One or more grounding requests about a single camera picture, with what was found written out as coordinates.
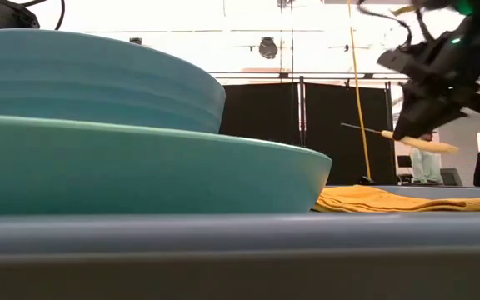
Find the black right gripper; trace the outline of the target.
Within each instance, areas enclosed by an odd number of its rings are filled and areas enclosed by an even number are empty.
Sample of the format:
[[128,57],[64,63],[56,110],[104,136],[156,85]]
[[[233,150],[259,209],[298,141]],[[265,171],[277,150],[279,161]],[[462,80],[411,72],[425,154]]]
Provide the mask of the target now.
[[419,138],[465,118],[464,108],[480,113],[480,17],[430,42],[384,52],[377,63],[408,77],[393,138]]

